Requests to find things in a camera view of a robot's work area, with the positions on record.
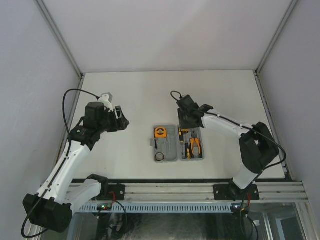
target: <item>gray tool case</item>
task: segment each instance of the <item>gray tool case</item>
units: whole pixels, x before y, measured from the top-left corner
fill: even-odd
[[[200,128],[181,131],[175,125],[154,126],[150,145],[156,163],[176,162],[178,159],[185,162],[199,161],[205,158]]]

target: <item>tape measure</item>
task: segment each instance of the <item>tape measure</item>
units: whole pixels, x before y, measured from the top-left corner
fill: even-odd
[[[158,126],[154,130],[154,136],[156,138],[166,138],[167,137],[167,130],[163,126]]]

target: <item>gray wall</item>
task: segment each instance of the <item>gray wall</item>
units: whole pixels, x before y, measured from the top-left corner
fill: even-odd
[[[302,0],[262,70],[276,128],[320,223],[320,1]]]
[[[0,38],[0,239],[21,239],[22,201],[53,167],[78,80],[32,0],[1,2]]]

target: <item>white table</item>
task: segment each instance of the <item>white table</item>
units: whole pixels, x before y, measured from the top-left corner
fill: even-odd
[[[98,174],[109,179],[181,180],[230,179],[242,165],[239,142],[201,129],[205,159],[156,163],[150,139],[154,125],[178,125],[176,102],[170,91],[189,94],[200,106],[208,104],[238,121],[269,126],[251,70],[158,71],[87,73],[83,90],[110,92],[113,106],[121,106],[130,125],[124,131],[103,133],[76,173],[83,179]],[[81,93],[72,127],[95,98]],[[281,165],[266,170],[261,179],[284,178]]]

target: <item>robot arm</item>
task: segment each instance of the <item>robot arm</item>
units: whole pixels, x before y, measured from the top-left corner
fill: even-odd
[[[204,104],[199,107],[189,95],[181,97],[176,103],[182,129],[207,128],[239,139],[243,166],[229,183],[229,195],[234,200],[279,154],[278,147],[266,139],[274,140],[262,122],[255,125],[237,122],[221,115],[212,106]]]
[[[104,93],[96,102],[87,104],[84,117],[70,131],[69,142],[48,179],[35,195],[25,196],[23,206],[32,224],[62,233],[83,204],[108,193],[108,179],[94,174],[76,190],[67,191],[101,134],[125,130],[129,125],[121,107],[113,107],[111,100],[112,95]]]

